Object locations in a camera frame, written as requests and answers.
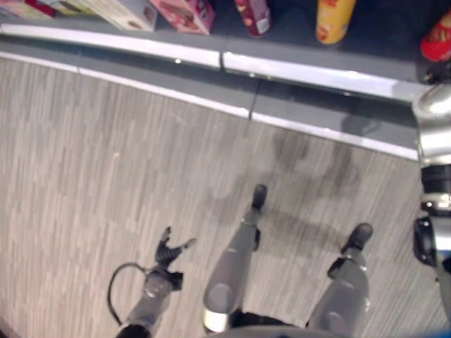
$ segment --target yellow can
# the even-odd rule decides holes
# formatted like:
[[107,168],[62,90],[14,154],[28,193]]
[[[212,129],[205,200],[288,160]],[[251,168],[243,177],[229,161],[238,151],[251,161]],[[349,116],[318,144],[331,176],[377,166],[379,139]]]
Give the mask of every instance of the yellow can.
[[323,44],[335,44],[346,35],[357,0],[318,0],[316,38]]

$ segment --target red bottle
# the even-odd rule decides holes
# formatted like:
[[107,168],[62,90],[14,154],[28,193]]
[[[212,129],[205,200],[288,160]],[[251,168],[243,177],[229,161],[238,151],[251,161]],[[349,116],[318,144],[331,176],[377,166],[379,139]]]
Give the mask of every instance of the red bottle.
[[451,59],[451,10],[423,38],[421,52],[426,58],[435,62]]
[[249,34],[260,37],[271,27],[271,12],[267,0],[235,0]]

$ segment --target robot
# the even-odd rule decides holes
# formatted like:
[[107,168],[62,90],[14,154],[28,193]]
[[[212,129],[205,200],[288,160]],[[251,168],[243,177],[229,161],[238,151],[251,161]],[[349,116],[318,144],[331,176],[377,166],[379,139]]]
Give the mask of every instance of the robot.
[[[422,94],[413,104],[419,126],[418,152],[424,193],[424,217],[414,224],[414,255],[431,266],[440,283],[440,293],[451,321],[451,86],[440,84]],[[254,313],[243,313],[247,276],[254,251],[259,247],[258,221],[267,188],[259,184],[251,205],[229,245],[224,249],[204,294],[202,324],[210,338],[339,338],[353,337],[359,319],[369,307],[369,285],[363,256],[373,229],[355,227],[337,260],[328,270],[331,284],[316,305],[306,328]],[[156,250],[156,266],[145,270],[135,263],[119,267],[108,293],[109,308],[121,325],[116,338],[156,336],[171,292],[182,288],[183,274],[169,272],[170,264],[195,240],[169,248],[166,229]],[[122,323],[111,305],[111,284],[116,274],[135,266],[145,275],[142,298]]]

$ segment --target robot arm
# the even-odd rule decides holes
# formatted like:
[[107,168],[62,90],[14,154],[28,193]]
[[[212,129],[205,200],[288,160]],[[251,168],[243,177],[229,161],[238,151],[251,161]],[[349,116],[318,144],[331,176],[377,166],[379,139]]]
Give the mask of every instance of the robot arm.
[[[169,296],[171,295],[171,292],[182,289],[183,274],[170,273],[168,268],[169,265],[177,257],[179,257],[184,250],[188,249],[195,243],[195,240],[191,239],[187,243],[171,249],[167,247],[170,233],[171,229],[167,228],[163,233],[163,237],[161,238],[158,249],[156,250],[155,261],[157,265],[149,270],[142,269],[146,275],[146,279],[144,282],[141,299],[131,311],[126,323],[123,324],[118,319],[116,312],[112,310],[114,318],[120,325],[122,325],[121,331],[116,338],[155,337],[156,331],[158,330],[162,319],[162,315],[169,306]],[[110,291],[111,283],[108,296],[109,304],[111,304]]]
[[414,253],[434,268],[451,320],[451,85],[440,84],[413,105],[419,125],[418,152],[427,216],[414,225]]

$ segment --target striped carpet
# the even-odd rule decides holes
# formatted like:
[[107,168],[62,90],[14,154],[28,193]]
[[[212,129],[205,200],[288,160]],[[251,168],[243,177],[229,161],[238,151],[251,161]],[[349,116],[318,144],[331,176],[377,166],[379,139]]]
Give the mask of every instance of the striped carpet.
[[[114,337],[113,269],[151,265],[171,226],[174,243],[198,243],[175,265],[184,290],[158,337],[201,337],[209,273],[258,182],[269,186],[268,207],[245,310],[304,325],[338,248],[368,221],[363,335],[447,325],[433,271],[412,254],[416,163],[0,60],[0,328],[10,338]],[[122,317],[141,283],[133,271],[118,278]]]

